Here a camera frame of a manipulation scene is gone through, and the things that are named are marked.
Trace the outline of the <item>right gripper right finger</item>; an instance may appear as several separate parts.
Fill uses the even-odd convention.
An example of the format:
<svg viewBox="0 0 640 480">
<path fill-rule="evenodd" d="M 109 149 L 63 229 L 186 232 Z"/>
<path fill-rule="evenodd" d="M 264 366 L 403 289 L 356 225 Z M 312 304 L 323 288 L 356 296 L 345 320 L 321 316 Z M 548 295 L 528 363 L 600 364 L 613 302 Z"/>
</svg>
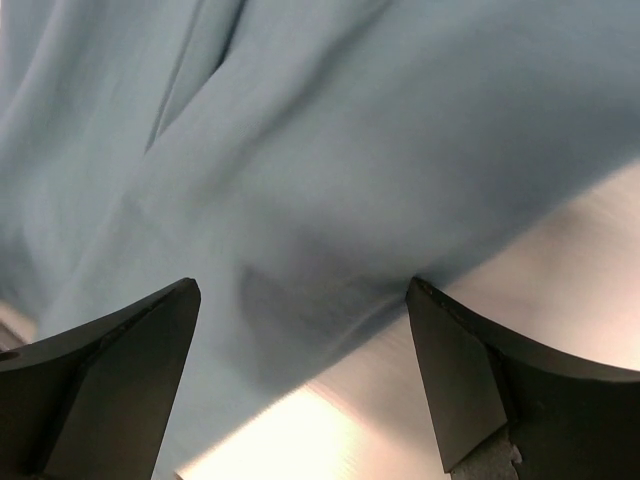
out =
<svg viewBox="0 0 640 480">
<path fill-rule="evenodd" d="M 453 479 L 635 479 L 639 375 L 561 352 L 421 279 L 406 294 L 444 471 Z"/>
</svg>

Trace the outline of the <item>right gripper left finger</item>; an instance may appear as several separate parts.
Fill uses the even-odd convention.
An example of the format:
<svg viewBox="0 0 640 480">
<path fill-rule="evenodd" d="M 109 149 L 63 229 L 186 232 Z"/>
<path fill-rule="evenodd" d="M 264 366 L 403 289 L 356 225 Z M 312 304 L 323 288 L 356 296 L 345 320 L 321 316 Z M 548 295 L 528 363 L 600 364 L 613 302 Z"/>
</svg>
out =
<svg viewBox="0 0 640 480">
<path fill-rule="evenodd" d="M 185 278 L 2 352 L 2 478 L 151 478 L 200 303 Z"/>
</svg>

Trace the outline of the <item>blue-grey t-shirt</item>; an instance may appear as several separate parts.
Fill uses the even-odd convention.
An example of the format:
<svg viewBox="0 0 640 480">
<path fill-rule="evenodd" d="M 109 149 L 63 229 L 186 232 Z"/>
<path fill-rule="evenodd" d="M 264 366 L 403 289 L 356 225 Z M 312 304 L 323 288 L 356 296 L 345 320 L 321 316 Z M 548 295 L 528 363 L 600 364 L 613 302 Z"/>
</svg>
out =
<svg viewBox="0 0 640 480">
<path fill-rule="evenodd" d="M 635 1 L 5 1 L 1 298 L 184 277 L 154 477 L 639 155 Z"/>
</svg>

